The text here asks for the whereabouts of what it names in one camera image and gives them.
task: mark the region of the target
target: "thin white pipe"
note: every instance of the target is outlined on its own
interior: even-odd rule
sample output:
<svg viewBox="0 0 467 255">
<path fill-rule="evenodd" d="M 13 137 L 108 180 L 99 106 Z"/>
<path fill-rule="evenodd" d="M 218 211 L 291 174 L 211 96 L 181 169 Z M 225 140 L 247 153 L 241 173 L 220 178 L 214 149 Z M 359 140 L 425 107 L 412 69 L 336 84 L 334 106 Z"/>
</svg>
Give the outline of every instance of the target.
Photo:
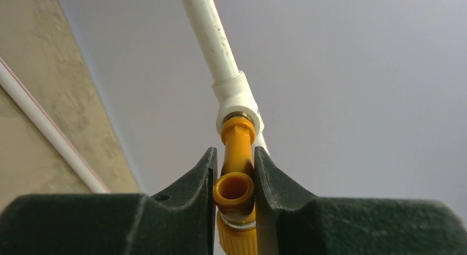
<svg viewBox="0 0 467 255">
<path fill-rule="evenodd" d="M 269 149 L 268 149 L 268 147 L 266 146 L 266 141 L 264 140 L 263 133 L 257 135 L 257 136 L 256 136 L 256 139 L 255 139 L 254 142 L 253 142 L 253 145 L 252 145 L 252 148 L 253 148 L 253 156 L 254 156 L 254 149 L 255 149 L 256 147 L 263 147 L 264 150 L 266 150 L 266 153 L 269 154 Z"/>
<path fill-rule="evenodd" d="M 215 82 L 238 76 L 238 67 L 213 0 L 182 0 Z"/>
<path fill-rule="evenodd" d="M 110 190 L 0 57 L 0 85 L 94 193 Z"/>
<path fill-rule="evenodd" d="M 214 0 L 181 1 L 214 79 L 213 91 L 220 105 L 216 120 L 218 132 L 221 133 L 226 115 L 245 112 L 252 117 L 257 134 L 252 148 L 261 146 L 268 152 L 258 105 L 245 74 L 238 70 Z"/>
</svg>

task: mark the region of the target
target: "white ceiling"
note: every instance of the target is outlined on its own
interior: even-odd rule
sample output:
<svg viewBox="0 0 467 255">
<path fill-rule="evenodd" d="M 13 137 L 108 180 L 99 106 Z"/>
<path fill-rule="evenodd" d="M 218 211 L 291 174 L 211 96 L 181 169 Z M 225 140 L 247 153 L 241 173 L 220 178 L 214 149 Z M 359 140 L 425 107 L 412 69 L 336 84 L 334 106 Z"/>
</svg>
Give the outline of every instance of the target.
<svg viewBox="0 0 467 255">
<path fill-rule="evenodd" d="M 60 0 L 153 194 L 220 150 L 180 0 Z M 320 196 L 440 199 L 467 220 L 467 0 L 215 0 L 276 164 Z"/>
</svg>

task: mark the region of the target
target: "clamp jaw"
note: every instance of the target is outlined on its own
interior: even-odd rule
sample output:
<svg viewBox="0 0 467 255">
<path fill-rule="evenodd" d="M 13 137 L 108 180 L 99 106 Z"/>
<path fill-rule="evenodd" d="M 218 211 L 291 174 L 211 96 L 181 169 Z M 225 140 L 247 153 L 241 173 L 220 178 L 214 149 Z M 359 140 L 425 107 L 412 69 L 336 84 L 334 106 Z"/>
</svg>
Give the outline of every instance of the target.
<svg viewBox="0 0 467 255">
<path fill-rule="evenodd" d="M 213 254 L 217 155 L 146 194 L 21 196 L 0 215 L 0 254 Z M 321 198 L 254 157 L 258 254 L 467 254 L 445 205 Z"/>
</svg>

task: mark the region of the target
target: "yellow nozzle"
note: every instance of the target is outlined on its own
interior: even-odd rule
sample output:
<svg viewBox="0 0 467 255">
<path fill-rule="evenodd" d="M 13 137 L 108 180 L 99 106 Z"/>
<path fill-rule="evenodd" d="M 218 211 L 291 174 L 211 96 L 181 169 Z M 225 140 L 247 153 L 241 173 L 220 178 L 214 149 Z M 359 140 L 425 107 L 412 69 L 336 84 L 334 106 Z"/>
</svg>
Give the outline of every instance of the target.
<svg viewBox="0 0 467 255">
<path fill-rule="evenodd" d="M 220 244 L 229 255 L 257 254 L 254 211 L 253 124 L 244 117 L 228 119 L 222 128 L 225 157 L 221 177 L 214 185 L 219 208 Z"/>
</svg>

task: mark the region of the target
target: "metal ring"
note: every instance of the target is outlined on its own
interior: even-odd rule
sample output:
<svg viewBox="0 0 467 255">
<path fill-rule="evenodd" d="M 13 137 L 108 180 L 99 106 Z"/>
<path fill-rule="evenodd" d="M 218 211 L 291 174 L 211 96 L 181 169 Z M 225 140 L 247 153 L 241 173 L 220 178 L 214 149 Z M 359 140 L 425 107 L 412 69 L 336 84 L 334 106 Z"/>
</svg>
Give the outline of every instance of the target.
<svg viewBox="0 0 467 255">
<path fill-rule="evenodd" d="M 232 221 L 228 221 L 222 213 L 220 214 L 220 217 L 222 218 L 222 221 L 224 222 L 224 224 L 232 229 L 247 230 L 247 229 L 251 229 L 256 226 L 256 219 L 251 221 L 250 223 L 237 224 L 237 223 L 233 223 Z"/>
<path fill-rule="evenodd" d="M 222 121 L 222 124 L 224 124 L 225 122 L 227 122 L 227 120 L 231 119 L 232 117 L 244 117 L 246 118 L 248 121 L 251 122 L 251 124 L 253 124 L 254 126 L 254 122 L 253 122 L 253 119 L 251 118 L 251 116 L 249 116 L 247 113 L 245 112 L 232 112 L 228 115 L 225 116 L 224 120 Z"/>
</svg>

